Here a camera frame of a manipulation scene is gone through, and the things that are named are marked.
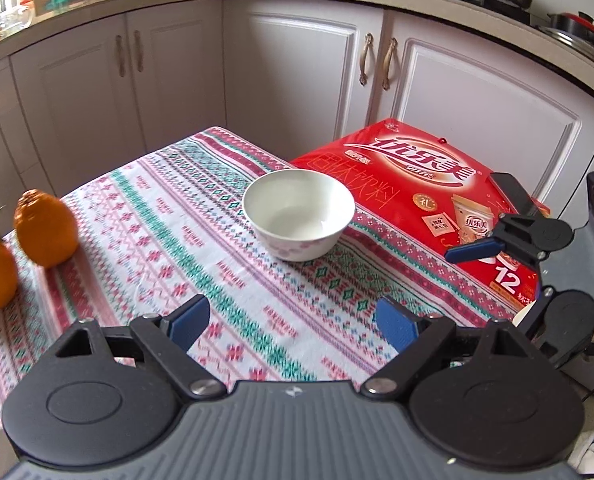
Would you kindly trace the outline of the small white pink bowl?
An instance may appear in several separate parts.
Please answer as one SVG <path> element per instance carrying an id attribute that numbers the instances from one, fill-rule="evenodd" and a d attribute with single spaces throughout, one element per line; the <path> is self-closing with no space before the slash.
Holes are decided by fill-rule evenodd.
<path id="1" fill-rule="evenodd" d="M 261 245 L 288 262 L 327 254 L 355 214 L 354 197 L 344 184 L 327 174 L 295 168 L 254 180 L 240 206 Z"/>

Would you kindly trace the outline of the white kitchen cabinets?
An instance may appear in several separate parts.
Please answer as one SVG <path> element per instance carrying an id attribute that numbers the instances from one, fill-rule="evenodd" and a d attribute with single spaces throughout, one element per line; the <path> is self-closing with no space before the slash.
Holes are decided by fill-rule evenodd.
<path id="1" fill-rule="evenodd" d="M 0 206 L 65 195 L 211 126 L 291 160 L 394 118 L 506 171 L 573 226 L 594 99 L 471 32 L 323 0 L 195 0 L 117 14 L 0 61 Z"/>

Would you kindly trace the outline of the red drink mix box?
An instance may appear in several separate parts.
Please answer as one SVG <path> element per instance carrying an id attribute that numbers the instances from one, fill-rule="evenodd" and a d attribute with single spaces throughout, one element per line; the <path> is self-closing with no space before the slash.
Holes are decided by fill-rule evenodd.
<path id="1" fill-rule="evenodd" d="M 468 325 L 511 318 L 536 298 L 538 277 L 516 259 L 451 264 L 452 247 L 485 237 L 514 210 L 491 171 L 447 140 L 386 119 L 292 160 L 328 174 L 358 205 L 349 234 L 393 272 L 386 294 Z"/>

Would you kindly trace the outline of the patterned red green tablecloth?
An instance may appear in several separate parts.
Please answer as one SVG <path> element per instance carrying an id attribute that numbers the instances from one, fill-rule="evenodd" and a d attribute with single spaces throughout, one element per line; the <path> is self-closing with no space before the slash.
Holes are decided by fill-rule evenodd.
<path id="1" fill-rule="evenodd" d="M 78 251 L 50 270 L 16 258 L 18 292 L 0 310 L 0 413 L 72 322 L 124 325 L 197 294 L 208 298 L 211 315 L 190 353 L 227 385 L 362 382 L 393 355 L 374 320 L 386 295 L 465 326 L 512 316 L 504 299 L 365 207 L 322 258 L 273 258 L 240 201 L 251 181 L 282 166 L 214 127 L 68 194 Z"/>

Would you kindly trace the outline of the orange without leaf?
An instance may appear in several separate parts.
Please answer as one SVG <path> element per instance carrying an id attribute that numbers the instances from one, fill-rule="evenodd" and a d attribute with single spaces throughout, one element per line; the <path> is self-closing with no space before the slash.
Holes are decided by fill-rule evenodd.
<path id="1" fill-rule="evenodd" d="M 42 268 L 58 266 L 79 247 L 78 224 L 69 207 L 40 190 L 21 195 L 12 224 L 21 250 Z"/>

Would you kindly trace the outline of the red lidded pot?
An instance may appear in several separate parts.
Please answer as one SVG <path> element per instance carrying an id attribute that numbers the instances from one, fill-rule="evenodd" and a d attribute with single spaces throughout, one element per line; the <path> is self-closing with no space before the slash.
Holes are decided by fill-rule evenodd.
<path id="1" fill-rule="evenodd" d="M 566 34 L 584 40 L 594 47 L 594 18 L 589 14 L 564 12 L 550 14 L 548 17 L 551 28 L 566 32 Z"/>

